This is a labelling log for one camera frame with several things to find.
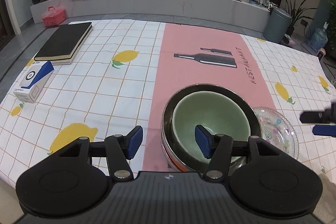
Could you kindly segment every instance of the box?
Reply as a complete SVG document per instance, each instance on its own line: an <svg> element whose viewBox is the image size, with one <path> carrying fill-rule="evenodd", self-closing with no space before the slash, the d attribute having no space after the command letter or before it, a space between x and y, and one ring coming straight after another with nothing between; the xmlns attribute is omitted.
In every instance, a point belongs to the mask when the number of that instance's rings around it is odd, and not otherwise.
<svg viewBox="0 0 336 224"><path fill-rule="evenodd" d="M48 7L48 11L42 14L42 20L44 26L54 26L60 25L63 21L65 21L65 9L64 8L54 8L52 6Z"/></svg>
<svg viewBox="0 0 336 224"><path fill-rule="evenodd" d="M22 102L34 103L53 70L50 61L33 62L26 69L22 81L14 86L14 95Z"/></svg>

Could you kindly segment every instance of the trash can lid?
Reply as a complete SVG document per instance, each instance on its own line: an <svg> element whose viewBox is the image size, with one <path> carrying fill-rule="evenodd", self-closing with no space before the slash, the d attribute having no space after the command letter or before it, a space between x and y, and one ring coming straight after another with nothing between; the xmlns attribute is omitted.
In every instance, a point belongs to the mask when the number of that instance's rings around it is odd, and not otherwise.
<svg viewBox="0 0 336 224"><path fill-rule="evenodd" d="M281 8L274 7L273 12L287 20L292 20L292 17L285 10Z"/></svg>

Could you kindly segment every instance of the notebook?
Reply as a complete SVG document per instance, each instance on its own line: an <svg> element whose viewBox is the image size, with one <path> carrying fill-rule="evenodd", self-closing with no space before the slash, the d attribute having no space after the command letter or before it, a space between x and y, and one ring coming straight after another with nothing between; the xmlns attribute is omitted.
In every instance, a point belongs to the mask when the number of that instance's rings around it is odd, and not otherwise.
<svg viewBox="0 0 336 224"><path fill-rule="evenodd" d="M91 29L92 22L61 25L35 55L35 61L51 61L52 64L70 61Z"/></svg>

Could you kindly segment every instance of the green bowl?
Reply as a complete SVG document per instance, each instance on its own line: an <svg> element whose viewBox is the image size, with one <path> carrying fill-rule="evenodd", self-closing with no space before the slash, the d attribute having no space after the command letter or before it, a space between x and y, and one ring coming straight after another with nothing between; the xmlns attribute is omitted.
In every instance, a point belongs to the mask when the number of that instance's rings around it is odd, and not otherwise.
<svg viewBox="0 0 336 224"><path fill-rule="evenodd" d="M230 98L212 91L193 92L176 105L172 117L174 141L190 156L203 162L195 140L195 126L201 124L211 134L225 134L236 141L247 141L251 135L249 121L243 110ZM232 157L231 162L240 157Z"/></svg>

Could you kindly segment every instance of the pink stripe on tablecloth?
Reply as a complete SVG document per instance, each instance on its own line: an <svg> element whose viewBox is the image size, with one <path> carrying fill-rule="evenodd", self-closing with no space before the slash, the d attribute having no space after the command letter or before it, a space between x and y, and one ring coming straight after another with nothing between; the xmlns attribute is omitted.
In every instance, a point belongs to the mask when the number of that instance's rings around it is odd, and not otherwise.
<svg viewBox="0 0 336 224"><path fill-rule="evenodd" d="M232 52L237 68L174 58L174 54L215 54L200 50L201 47ZM239 34L197 26L166 24L148 122L143 170L168 171L160 137L163 109L176 91L198 83L226 87L240 95L251 107L275 109L258 64Z"/></svg>

